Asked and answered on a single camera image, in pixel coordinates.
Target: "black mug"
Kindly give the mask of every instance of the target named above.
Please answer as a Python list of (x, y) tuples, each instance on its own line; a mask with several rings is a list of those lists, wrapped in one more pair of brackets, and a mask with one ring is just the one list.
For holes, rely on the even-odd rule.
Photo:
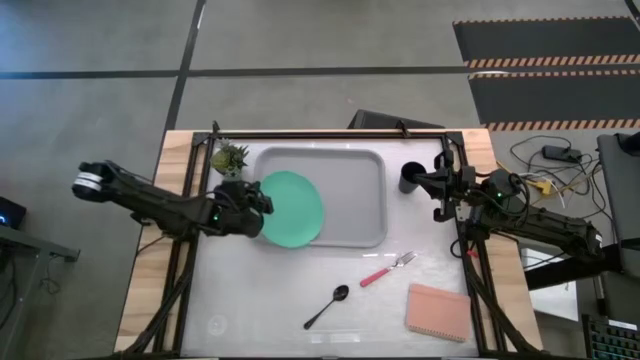
[(400, 183), (398, 188), (401, 193), (410, 194), (418, 187), (418, 182), (415, 180), (415, 176), (419, 174), (426, 174), (427, 170), (420, 163), (408, 162), (402, 165), (400, 170)]

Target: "white table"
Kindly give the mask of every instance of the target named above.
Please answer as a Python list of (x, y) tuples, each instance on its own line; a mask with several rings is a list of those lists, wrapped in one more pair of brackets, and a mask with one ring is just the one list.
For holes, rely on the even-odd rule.
[[(433, 201), (422, 189), (398, 191), (400, 168), (421, 162), (433, 171), (439, 140), (246, 140), (244, 179), (253, 180), (255, 158), (270, 146), (368, 149), (386, 167), (388, 232), (371, 249), (305, 247), (290, 250), (241, 236), (200, 238), (183, 356), (477, 356), (474, 336), (456, 343), (405, 328), (411, 283), (466, 294), (460, 260), (449, 252), (457, 238), (453, 221), (436, 223)], [(209, 187), (220, 183), (211, 172)], [(367, 288), (358, 283), (409, 250), (419, 256)], [(349, 285), (308, 331), (302, 325)]]

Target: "hazard tape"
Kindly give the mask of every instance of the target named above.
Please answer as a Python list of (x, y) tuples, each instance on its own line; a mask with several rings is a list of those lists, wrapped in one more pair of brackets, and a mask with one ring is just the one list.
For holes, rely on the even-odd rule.
[(640, 128), (640, 119), (555, 120), (494, 122), (484, 124), (489, 131), (578, 130)]
[(461, 24), (489, 24), (502, 22), (549, 22), (549, 21), (581, 21), (581, 20), (605, 20), (605, 19), (630, 19), (628, 16), (586, 16), (586, 17), (560, 17), (539, 19), (492, 19), (492, 20), (462, 20), (454, 21), (453, 25)]
[(554, 71), (554, 72), (514, 72), (514, 73), (473, 73), (473, 79), (498, 78), (535, 78), (535, 77), (563, 77), (563, 76), (607, 76), (607, 75), (640, 75), (640, 70), (589, 70), (589, 71)]
[(464, 65), (472, 69), (487, 69), (521, 66), (574, 66), (637, 63), (640, 63), (640, 54), (473, 59), (471, 61), (465, 61)]

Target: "black spoon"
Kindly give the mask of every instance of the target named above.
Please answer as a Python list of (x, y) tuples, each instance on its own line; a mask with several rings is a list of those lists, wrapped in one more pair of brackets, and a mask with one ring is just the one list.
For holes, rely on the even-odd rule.
[(320, 312), (316, 314), (316, 316), (312, 317), (311, 319), (309, 319), (309, 321), (304, 323), (304, 329), (309, 330), (311, 325), (313, 325), (313, 323), (318, 320), (320, 315), (322, 315), (322, 313), (327, 310), (329, 305), (333, 304), (334, 301), (342, 301), (346, 299), (347, 295), (349, 295), (349, 287), (347, 285), (338, 286), (335, 290), (333, 290), (333, 300), (331, 300), (331, 302), (328, 303), (327, 306), (324, 307), (324, 309), (320, 310)]

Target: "power adapter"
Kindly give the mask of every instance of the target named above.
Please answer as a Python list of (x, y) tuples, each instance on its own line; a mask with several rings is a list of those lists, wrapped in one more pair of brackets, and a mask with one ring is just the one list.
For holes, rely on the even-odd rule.
[(548, 160), (579, 163), (582, 152), (569, 147), (545, 145), (542, 147), (542, 157)]

